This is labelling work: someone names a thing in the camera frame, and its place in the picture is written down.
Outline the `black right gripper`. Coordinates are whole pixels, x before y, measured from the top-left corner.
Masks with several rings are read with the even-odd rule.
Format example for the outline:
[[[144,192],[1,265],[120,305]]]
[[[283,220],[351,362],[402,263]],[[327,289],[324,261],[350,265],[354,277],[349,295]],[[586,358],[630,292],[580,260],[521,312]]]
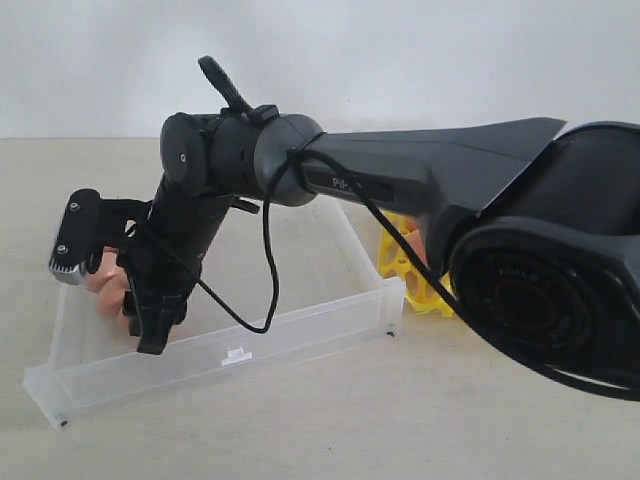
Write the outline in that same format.
[[[191,196],[161,180],[117,260],[130,283],[127,317],[129,334],[139,338],[138,353],[162,354],[172,328],[186,318],[203,259],[232,208],[259,211],[257,204],[233,194]]]

